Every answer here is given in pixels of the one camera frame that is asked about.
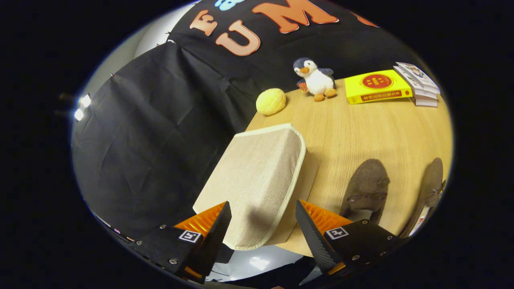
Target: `white wall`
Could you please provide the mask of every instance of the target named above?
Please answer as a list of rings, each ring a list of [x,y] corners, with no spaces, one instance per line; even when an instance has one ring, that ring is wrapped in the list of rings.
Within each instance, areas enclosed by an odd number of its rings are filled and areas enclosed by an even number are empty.
[[[87,84],[84,86],[84,90],[81,95],[85,95],[87,93],[93,95],[96,93],[96,91],[109,79],[109,77],[111,77],[111,73],[117,72],[120,68],[134,59],[134,53],[150,26],[151,24],[148,24],[141,28],[116,47],[116,49],[114,49],[113,52],[105,58],[102,64],[98,66]]]
[[[171,31],[180,18],[193,6],[193,3],[184,5],[154,21],[141,39],[136,53],[134,54],[134,58],[154,48],[157,44],[166,42],[168,38],[166,32]]]
[[[79,95],[83,96],[87,93],[93,95],[111,77],[111,73],[115,74],[134,58],[155,48],[157,43],[166,42],[168,38],[166,32],[171,31],[191,7],[193,4],[188,4],[167,13],[127,38],[98,66]]]

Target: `light wood surface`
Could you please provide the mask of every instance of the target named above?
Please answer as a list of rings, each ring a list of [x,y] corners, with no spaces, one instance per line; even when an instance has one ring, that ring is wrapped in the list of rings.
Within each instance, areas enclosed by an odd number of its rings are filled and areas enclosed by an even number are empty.
[[[257,113],[246,131],[291,123],[319,162],[308,202],[339,213],[346,187],[357,167],[369,158],[380,160],[389,179],[388,198],[379,225],[399,235],[414,210],[425,168],[436,157],[448,178],[453,131],[448,108],[415,106],[409,98],[350,105],[344,80],[338,95],[314,102],[299,89],[286,93],[286,107],[271,116]],[[280,248],[311,256],[298,224]]]

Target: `fabric storage box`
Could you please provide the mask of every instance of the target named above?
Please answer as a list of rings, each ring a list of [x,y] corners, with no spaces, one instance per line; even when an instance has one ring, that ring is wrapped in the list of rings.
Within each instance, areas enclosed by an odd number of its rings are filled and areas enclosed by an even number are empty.
[[[284,243],[296,224],[295,201],[307,200],[318,169],[302,135],[282,124],[236,134],[193,205],[199,213],[230,202],[223,240],[234,250]]]

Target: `yellow ball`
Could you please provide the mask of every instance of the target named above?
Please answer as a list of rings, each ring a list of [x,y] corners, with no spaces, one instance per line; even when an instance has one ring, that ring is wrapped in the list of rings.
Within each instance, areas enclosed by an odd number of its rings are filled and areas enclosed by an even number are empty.
[[[257,97],[255,106],[263,115],[275,114],[286,106],[286,94],[280,88],[270,88]]]

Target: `penguin plush toy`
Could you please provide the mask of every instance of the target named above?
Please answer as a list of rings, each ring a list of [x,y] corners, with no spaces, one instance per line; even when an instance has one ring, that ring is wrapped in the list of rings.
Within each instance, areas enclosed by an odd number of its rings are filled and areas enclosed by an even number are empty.
[[[316,63],[307,57],[297,59],[293,64],[293,69],[298,76],[303,78],[298,81],[297,86],[300,88],[302,85],[307,86],[309,92],[314,95],[315,101],[322,101],[325,96],[332,97],[337,94],[332,69],[318,68]]]

